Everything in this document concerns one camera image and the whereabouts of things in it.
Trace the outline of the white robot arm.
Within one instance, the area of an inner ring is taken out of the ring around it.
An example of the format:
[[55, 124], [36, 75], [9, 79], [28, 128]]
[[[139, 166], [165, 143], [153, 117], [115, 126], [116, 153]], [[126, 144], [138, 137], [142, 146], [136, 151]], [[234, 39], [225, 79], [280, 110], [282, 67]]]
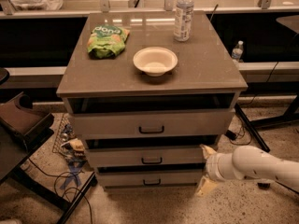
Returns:
[[201, 145], [201, 149], [206, 164], [197, 189], [200, 197], [227, 180], [278, 182], [299, 191], [299, 163], [296, 161], [277, 158], [253, 146], [237, 147], [231, 153], [220, 153], [205, 145]]

